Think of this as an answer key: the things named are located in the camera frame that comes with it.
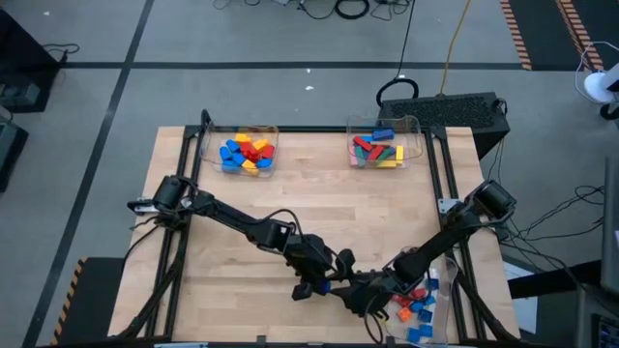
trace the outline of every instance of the floor mat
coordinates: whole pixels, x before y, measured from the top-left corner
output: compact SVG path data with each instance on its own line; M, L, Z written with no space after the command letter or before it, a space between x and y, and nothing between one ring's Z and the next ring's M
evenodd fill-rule
M532 71L574 71L592 41L619 44L617 0L501 0L522 67ZM591 47L585 66L609 69L619 52Z

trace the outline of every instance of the wooden tabletop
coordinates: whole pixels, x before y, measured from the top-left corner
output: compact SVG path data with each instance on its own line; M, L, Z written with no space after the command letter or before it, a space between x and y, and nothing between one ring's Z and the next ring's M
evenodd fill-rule
M183 128L159 129L144 196L153 196L162 177L175 173L182 134ZM473 137L470 129L448 129L448 136L457 189L464 197L483 181ZM427 156L412 159L405 169L350 169L345 137L344 133L281 133L271 178L226 175L203 161L198 183L255 217L289 208L305 233L319 235L336 251L351 248L357 259L355 270L379 269L402 247L419 246L438 231ZM187 176L194 149L192 144ZM442 188L449 196L437 141L435 149ZM149 225L138 228L132 243L149 229ZM146 239L127 262L109 334L127 327L150 296L162 235L157 232ZM491 231L479 231L469 245L481 297L506 329L519 336L496 237ZM370 342L363 320L340 298L314 295L292 301L298 282L281 256L256 249L242 234L211 219L194 217L173 339L255 341L264 334L270 342ZM470 305L463 293L462 298L468 335L474 337ZM167 298L161 307L157 333L162 333ZM447 336L457 342L451 313Z

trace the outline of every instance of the clear plastic bin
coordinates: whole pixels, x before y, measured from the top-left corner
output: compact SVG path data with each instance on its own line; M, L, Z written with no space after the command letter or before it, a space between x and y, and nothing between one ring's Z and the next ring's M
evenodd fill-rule
M230 162L226 162L221 158L220 149L222 147L228 148L228 140L235 141L237 134L245 134L251 138L251 144L255 144L257 140L266 139L269 145L273 146L274 152L270 158L270 165L260 166L258 160L252 161L255 168L251 168L251 164L247 165L232 165ZM203 160L211 162L213 167L219 172L247 175L252 177L268 178L273 175L275 171L276 158L278 156L278 140L280 137L280 131L276 126L246 126L246 127L221 127L215 126L213 122L209 124L204 139L200 145L200 156Z
M398 311L402 306L391 300L385 306L385 310L389 314L389 320L384 322L383 330L385 336L390 335L396 339L397 343L409 343L416 347L446 347L449 343L447 337L447 325L449 319L450 297L452 294L452 286L457 275L457 265L451 258L441 256L432 261L429 268L430 277L439 281L438 290L433 290L431 296L436 300L435 304L424 307L432 312L430 323L422 323L417 317L417 313L413 313L411 319L403 323L398 318ZM417 286L418 288L427 289L427 276ZM432 338L422 337L419 342L409 342L407 339L408 328L419 329L420 324L432 326Z
M393 131L393 138L373 140L374 131ZM364 149L355 141L359 136L372 147ZM423 154L422 133L419 121L414 116L400 119L379 119L350 116L346 120L346 151L353 168L402 169L411 159ZM377 159L371 157L375 150Z

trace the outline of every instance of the concrete floor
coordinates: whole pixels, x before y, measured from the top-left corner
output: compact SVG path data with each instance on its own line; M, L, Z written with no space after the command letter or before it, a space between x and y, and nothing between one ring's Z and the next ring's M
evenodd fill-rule
M313 13L331 2L308 1ZM72 62L123 62L148 2L11 0L6 10L41 44L78 43ZM464 0L418 0L408 62L444 62ZM314 21L268 0L249 7L234 0L217 11L208 0L155 0L136 62L396 62L406 16ZM475 0L464 22L454 62L518 63L498 2ZM218 124L342 125L349 115L374 116L377 89L394 69L132 69L115 110L67 262L44 319L39 344L56 324L76 260L122 256L133 215L125 203L142 191L155 132L160 126L195 124L207 108ZM405 70L421 96L438 92L439 70ZM65 230L95 139L121 75L115 69L69 69L57 77L47 110L20 114L30 132L7 192L0 197L0 336L22 343ZM574 91L571 72L450 71L446 94L494 91L509 104L502 181L518 199L522 227L572 196L578 185L604 180L604 155L619 145L619 130L597 116L597 106ZM385 98L408 96L395 89ZM493 154L482 162L485 172ZM602 215L576 204L540 226L543 236L573 233ZM600 232L536 243L568 264L600 257ZM505 253L523 257L513 250ZM535 260L542 268L549 268Z

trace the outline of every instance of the yellow block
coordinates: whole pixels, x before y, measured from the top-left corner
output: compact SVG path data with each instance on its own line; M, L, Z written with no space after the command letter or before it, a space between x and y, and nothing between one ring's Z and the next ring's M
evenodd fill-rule
M247 134L243 134L243 133L236 133L236 136L234 137L234 141L237 141L237 142L251 142L251 136L249 136Z
M376 164L376 168L395 168L398 166L398 161L393 159L385 159Z
M251 175L258 175L260 173L260 171L255 167L255 163L249 159L246 159L243 162L242 167Z
M396 164L404 164L404 147L396 146Z
M253 143L253 148L260 151L267 145L269 145L269 139L260 139Z

